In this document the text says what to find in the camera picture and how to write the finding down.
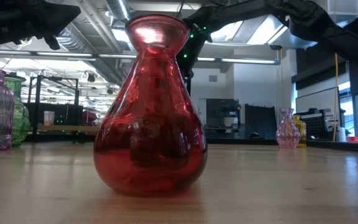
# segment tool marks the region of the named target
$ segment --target table surface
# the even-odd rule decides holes
[[[0,152],[2,223],[358,223],[358,153],[209,145],[203,175],[171,197],[116,194],[91,144]]]

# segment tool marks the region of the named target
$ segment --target wooden table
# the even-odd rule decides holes
[[[210,145],[186,192],[114,193],[98,177],[91,144],[25,144],[0,152],[3,223],[358,223],[358,153]]]

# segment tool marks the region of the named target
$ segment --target black equipment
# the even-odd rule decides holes
[[[358,64],[358,36],[337,26],[328,13],[315,2],[249,0],[230,6],[201,7],[190,17],[183,19],[192,34],[177,55],[179,69],[185,81],[191,77],[191,69],[205,41],[212,41],[212,32],[227,24],[266,14],[275,16],[283,25],[289,27],[293,35],[319,42],[341,57]]]
[[[80,13],[78,6],[44,0],[0,0],[0,44],[20,44],[20,40],[35,36],[58,50],[56,36]]]

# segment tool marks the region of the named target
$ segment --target white wall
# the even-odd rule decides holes
[[[276,65],[234,65],[234,98],[242,106],[241,123],[245,121],[245,104],[277,107]]]
[[[215,68],[194,68],[194,77],[191,79],[191,102],[199,113],[201,121],[206,121],[206,101],[200,99],[225,99],[226,74]],[[209,82],[209,76],[216,75],[217,82]]]

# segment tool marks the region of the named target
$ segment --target vase rim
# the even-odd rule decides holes
[[[5,75],[5,78],[16,79],[16,80],[20,80],[21,82],[25,82],[25,78],[17,76],[17,75]]]
[[[161,19],[168,19],[170,20],[170,22],[174,23],[176,26],[179,26],[181,29],[188,30],[187,25],[182,20],[164,14],[147,14],[147,15],[135,16],[125,24],[125,29],[128,29],[129,27],[139,22],[157,21]]]

